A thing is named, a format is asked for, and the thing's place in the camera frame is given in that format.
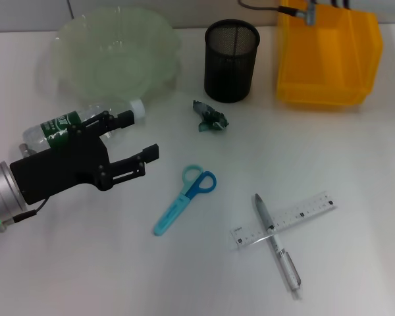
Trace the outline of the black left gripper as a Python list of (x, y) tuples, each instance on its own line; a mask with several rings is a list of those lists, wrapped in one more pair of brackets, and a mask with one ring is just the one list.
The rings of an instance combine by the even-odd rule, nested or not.
[(159, 158), (151, 145), (129, 158), (109, 162), (100, 136), (134, 124), (131, 110), (117, 116), (103, 111), (73, 126), (65, 144), (10, 164), (16, 184), (27, 204), (34, 204), (79, 184), (107, 191), (112, 185), (145, 176), (145, 165)]

